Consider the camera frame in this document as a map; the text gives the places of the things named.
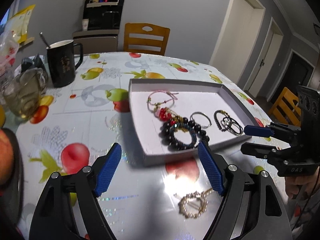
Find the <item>person's hand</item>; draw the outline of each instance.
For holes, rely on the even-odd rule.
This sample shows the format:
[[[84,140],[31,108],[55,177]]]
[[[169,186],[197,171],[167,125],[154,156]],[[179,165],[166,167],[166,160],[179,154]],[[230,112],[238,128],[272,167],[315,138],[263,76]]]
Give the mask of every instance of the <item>person's hand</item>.
[[[289,198],[292,198],[293,195],[297,195],[299,193],[298,185],[307,185],[306,192],[308,195],[311,194],[313,187],[315,186],[317,177],[318,177],[319,167],[316,170],[315,174],[311,176],[301,176],[301,177],[285,177],[285,192],[287,193]],[[318,180],[316,189],[314,193],[318,190],[320,186],[320,178]]]

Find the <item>door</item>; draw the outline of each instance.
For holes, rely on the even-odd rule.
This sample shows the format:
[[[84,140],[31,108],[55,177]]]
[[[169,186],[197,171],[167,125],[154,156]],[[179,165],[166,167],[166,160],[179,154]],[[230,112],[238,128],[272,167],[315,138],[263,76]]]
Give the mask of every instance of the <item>door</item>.
[[[248,0],[233,0],[230,15],[211,66],[237,83],[258,35],[264,10]]]
[[[271,102],[274,103],[284,87],[287,87],[292,93],[298,95],[297,85],[306,86],[309,82],[313,67],[297,54],[292,53],[289,66],[280,82]]]
[[[260,89],[273,66],[273,63],[276,60],[276,56],[278,54],[282,42],[282,38],[282,35],[276,34],[274,31],[270,30],[267,39],[271,39],[271,41],[268,46],[267,53],[265,57],[261,60],[259,72],[249,89],[250,94],[252,94],[255,98],[258,96]]]

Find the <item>wooden chair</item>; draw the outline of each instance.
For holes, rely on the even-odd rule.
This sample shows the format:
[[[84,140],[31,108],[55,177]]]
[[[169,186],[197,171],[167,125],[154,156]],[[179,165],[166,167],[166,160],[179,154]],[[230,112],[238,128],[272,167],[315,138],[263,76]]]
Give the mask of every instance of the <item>wooden chair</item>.
[[[285,98],[286,101],[290,104],[290,106],[292,107],[291,109],[283,100],[283,98]],[[301,116],[301,109],[297,106],[297,102],[299,102],[298,97],[285,87],[276,102],[269,110],[268,116],[271,116],[273,114],[280,123],[284,124],[289,124],[289,119],[292,125],[300,127],[300,120],[295,115],[296,112],[298,116]],[[285,116],[283,116],[283,114],[279,111],[278,107],[282,109],[282,111],[285,113]]]
[[[151,31],[145,31],[142,28],[150,27]],[[152,40],[143,38],[132,38],[130,34],[146,34],[163,37],[163,40]],[[170,29],[149,23],[127,23],[124,29],[124,51],[135,53],[147,53],[164,56],[169,39]],[[129,45],[142,45],[161,48],[160,51],[147,49],[129,49]]]

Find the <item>plastic tablecloth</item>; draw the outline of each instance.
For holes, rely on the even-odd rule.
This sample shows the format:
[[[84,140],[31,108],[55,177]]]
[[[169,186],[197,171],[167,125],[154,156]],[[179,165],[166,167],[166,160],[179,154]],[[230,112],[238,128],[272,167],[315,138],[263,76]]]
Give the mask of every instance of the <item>plastic tablecloth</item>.
[[[118,240],[199,240],[211,225],[221,197],[208,196],[207,211],[198,219],[179,214],[178,202],[187,193],[211,186],[198,159],[144,167],[128,103],[131,78],[167,78],[217,82],[230,89],[257,122],[270,123],[267,114],[216,68],[194,61],[136,53],[105,53],[84,57],[70,85],[48,89],[36,115],[17,130],[24,165],[22,216],[18,227],[28,233],[39,196],[54,171],[70,174],[105,155],[114,142],[122,158],[107,192],[98,198],[105,218]],[[287,148],[274,138],[252,137],[250,142]],[[228,163],[253,172],[257,165],[273,178],[284,202],[284,179],[266,160],[243,155],[240,144],[224,149]],[[79,234],[86,236],[76,198],[73,210]]]

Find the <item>paper cup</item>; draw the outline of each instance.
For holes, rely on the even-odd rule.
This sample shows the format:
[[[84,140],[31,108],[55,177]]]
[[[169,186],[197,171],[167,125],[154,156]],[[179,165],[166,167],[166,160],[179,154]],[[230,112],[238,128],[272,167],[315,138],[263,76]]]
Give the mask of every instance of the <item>paper cup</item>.
[[[89,19],[83,19],[82,20],[82,30],[87,31],[88,30],[88,24],[89,24]]]

